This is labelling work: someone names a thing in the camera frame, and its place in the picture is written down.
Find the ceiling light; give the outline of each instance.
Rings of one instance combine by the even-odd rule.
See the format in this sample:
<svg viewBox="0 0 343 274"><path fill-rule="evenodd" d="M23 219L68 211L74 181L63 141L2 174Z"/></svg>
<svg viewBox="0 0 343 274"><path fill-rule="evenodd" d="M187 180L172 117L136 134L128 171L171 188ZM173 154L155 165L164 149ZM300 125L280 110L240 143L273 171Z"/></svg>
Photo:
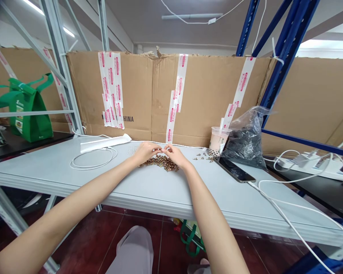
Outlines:
<svg viewBox="0 0 343 274"><path fill-rule="evenodd" d="M35 4L33 4L32 2L30 2L29 0L23 0L24 2L26 2L29 6L31 6L32 8L34 8L37 12L39 12L40 14L42 14L42 15L45 15L44 13L43 13L43 11L39 8L39 7L37 7ZM70 35L70 36L72 36L72 37L75 37L75 35L71 32L71 31L69 31L67 28L65 28L64 27L64 31L68 34L68 35Z"/></svg>
<svg viewBox="0 0 343 274"><path fill-rule="evenodd" d="M24 2L26 2L29 6L31 6L32 8L34 8L37 12L39 12L40 14L42 14L42 15L45 15L44 13L43 13L43 11L39 8L39 7L37 7L35 4L33 4L32 2L30 2L29 0L23 0Z"/></svg>
<svg viewBox="0 0 343 274"><path fill-rule="evenodd" d="M219 18L223 13L202 13L202 14L181 14L178 15L182 19L201 19L201 18ZM175 15L163 15L162 20L178 19Z"/></svg>
<svg viewBox="0 0 343 274"><path fill-rule="evenodd" d="M70 36L72 36L72 37L75 37L75 35L74 35L71 31L69 31L67 28L65 28L65 27L64 27L64 31L65 31L68 35L70 35Z"/></svg>

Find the plastic bag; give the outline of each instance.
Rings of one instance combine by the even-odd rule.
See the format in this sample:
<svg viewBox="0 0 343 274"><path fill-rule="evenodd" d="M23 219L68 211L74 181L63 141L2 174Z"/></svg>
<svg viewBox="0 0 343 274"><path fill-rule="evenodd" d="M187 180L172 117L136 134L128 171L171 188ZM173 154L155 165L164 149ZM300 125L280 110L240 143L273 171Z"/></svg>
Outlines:
<svg viewBox="0 0 343 274"><path fill-rule="evenodd" d="M232 132L229 134L221 157L267 170L263 159L261 137L263 116L270 113L269 109L256 106L231 121L229 128Z"/></svg>

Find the white packing tape with red text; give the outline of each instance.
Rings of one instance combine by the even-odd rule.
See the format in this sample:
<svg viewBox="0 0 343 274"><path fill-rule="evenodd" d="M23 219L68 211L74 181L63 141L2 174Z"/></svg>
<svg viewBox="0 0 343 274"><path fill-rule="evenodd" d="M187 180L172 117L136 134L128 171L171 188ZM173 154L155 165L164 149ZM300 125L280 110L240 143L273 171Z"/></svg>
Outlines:
<svg viewBox="0 0 343 274"><path fill-rule="evenodd" d="M247 90L249 78L252 74L253 67L255 64L255 57L247 57L245 59L245 63L243 69L241 71L241 75L239 78L239 83L236 88L234 101L232 104L229 104L228 109L226 110L225 117L224 117L224 128L229 127L232 121L232 118L235 114L235 111L238 107L241 107L243 102L245 91Z"/></svg>
<svg viewBox="0 0 343 274"><path fill-rule="evenodd" d="M48 51L48 49L43 48L43 52L45 53L45 56L47 57L47 59L53 64L54 66L54 62L52 59L52 56L50 54L50 52ZM57 88L57 92L58 92L58 96L60 97L60 101L61 101L61 105L62 105L62 109L63 110L70 110L69 108L69 104L67 101L67 97L65 94L65 87L64 85L60 82L60 80L57 78L57 76L53 73L53 71L51 71L54 82L56 83L56 88ZM73 123L72 123L72 118L71 115L69 113L65 113L65 117L66 117L66 121L69 124L69 129L70 131L72 131Z"/></svg>
<svg viewBox="0 0 343 274"><path fill-rule="evenodd" d="M123 93L121 56L119 53L98 52L99 68L103 85L105 126L125 128L123 120Z"/></svg>
<svg viewBox="0 0 343 274"><path fill-rule="evenodd" d="M0 62L4 66L5 70L8 72L10 78L18 79L14 73L14 71L11 69L11 66L9 65L8 61L5 59L4 55L0 51Z"/></svg>
<svg viewBox="0 0 343 274"><path fill-rule="evenodd" d="M103 103L104 103L104 112L103 115L104 119L104 126L111 126L111 127L118 127L117 119L115 116L115 111L113 109L113 106L110 102L110 97L108 94L102 94L103 96Z"/></svg>
<svg viewBox="0 0 343 274"><path fill-rule="evenodd" d="M176 113L178 112L179 106L179 92L176 90L171 91L170 95L170 105L168 113L168 123L167 123L167 132L165 143L173 143L173 134L174 134L174 124Z"/></svg>
<svg viewBox="0 0 343 274"><path fill-rule="evenodd" d="M178 60L178 71L176 74L176 84L175 90L178 91L178 103L179 108L178 112L182 107L182 99L183 99L183 92L184 92L184 84L186 82L186 74L187 74L187 63L188 63L188 54L179 54Z"/></svg>

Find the hand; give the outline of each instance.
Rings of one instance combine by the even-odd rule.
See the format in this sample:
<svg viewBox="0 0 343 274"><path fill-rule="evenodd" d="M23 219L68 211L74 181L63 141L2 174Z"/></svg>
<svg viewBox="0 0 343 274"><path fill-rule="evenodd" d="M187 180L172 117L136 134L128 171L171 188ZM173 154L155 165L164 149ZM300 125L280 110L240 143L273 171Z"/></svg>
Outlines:
<svg viewBox="0 0 343 274"><path fill-rule="evenodd" d="M189 165L192 165L183 153L177 147L168 144L161 151L166 154L174 163L176 163L181 169L186 168Z"/></svg>
<svg viewBox="0 0 343 274"><path fill-rule="evenodd" d="M151 142L142 142L132 157L139 166L158 153L161 153L161 146Z"/></svg>

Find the person's left hand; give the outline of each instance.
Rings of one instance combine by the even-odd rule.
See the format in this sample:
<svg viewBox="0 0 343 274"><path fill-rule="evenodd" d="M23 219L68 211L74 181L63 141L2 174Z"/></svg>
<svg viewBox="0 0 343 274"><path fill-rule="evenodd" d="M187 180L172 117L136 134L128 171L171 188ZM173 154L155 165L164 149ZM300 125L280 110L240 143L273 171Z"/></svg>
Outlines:
<svg viewBox="0 0 343 274"><path fill-rule="evenodd" d="M162 153L161 146L156 143L142 142L132 157L139 166L158 153Z"/></svg>

